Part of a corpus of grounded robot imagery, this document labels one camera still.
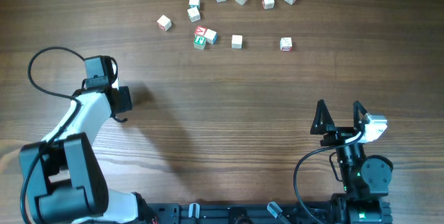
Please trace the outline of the wooden block blue side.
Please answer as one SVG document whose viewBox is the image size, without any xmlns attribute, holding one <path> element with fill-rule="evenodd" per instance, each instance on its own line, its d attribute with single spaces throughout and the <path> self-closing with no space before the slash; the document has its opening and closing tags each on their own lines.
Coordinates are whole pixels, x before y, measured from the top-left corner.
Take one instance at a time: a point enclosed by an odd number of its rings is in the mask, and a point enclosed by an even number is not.
<svg viewBox="0 0 444 224">
<path fill-rule="evenodd" d="M 213 31 L 212 29 L 207 29 L 205 31 L 204 38 L 207 43 L 215 44 L 217 41 L 217 37 L 218 37 L 218 35 L 217 35 L 216 31 Z"/>
</svg>

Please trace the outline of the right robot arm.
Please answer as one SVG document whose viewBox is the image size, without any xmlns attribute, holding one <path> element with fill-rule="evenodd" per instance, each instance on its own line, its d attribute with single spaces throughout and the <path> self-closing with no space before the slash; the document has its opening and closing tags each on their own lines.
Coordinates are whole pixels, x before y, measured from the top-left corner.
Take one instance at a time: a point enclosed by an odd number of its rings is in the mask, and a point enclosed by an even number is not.
<svg viewBox="0 0 444 224">
<path fill-rule="evenodd" d="M 337 127 L 323 99 L 317 102 L 310 133 L 321 135 L 320 145 L 337 156 L 340 173 L 336 180 L 344 187 L 327 203 L 314 209 L 324 223 L 390 223 L 388 205 L 393 163 L 381 155 L 367 156 L 364 145 L 377 140 L 388 127 L 386 117 L 371 114 L 358 101 L 353 103 L 353 126 Z"/>
</svg>

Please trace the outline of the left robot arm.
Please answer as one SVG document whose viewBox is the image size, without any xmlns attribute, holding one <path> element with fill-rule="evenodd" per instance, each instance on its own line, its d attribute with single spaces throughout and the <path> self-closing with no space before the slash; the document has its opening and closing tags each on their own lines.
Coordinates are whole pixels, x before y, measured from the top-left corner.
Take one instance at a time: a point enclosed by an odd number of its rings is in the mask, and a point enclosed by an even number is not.
<svg viewBox="0 0 444 224">
<path fill-rule="evenodd" d="M 92 143 L 101 126 L 131 110 L 132 103 L 128 87 L 118 85 L 114 58 L 100 55 L 84 63 L 87 77 L 69 97 L 61 122 L 20 150 L 24 222 L 157 223 L 157 214 L 138 193 L 108 189 Z"/>
</svg>

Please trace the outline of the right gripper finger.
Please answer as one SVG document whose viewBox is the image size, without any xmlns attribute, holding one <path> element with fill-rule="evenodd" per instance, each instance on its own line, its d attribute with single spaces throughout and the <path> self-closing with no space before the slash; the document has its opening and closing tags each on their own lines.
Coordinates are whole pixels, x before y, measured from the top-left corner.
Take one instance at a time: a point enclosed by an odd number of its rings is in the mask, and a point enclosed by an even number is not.
<svg viewBox="0 0 444 224">
<path fill-rule="evenodd" d="M 353 103 L 353 121 L 354 127 L 360 127 L 362 124 L 362 120 L 367 114 L 367 110 L 363 107 L 363 105 L 359 101 L 355 101 Z"/>
<path fill-rule="evenodd" d="M 334 130 L 334 121 L 323 99 L 317 102 L 314 121 L 311 125 L 311 135 L 324 135 Z"/>
</svg>

